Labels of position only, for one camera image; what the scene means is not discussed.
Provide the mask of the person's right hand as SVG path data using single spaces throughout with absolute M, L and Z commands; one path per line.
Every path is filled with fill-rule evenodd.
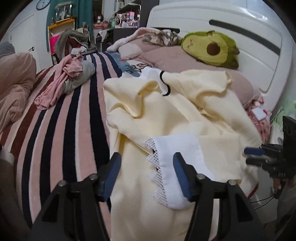
M 283 189 L 283 187 L 289 182 L 288 179 L 273 179 L 273 189 L 278 191 Z

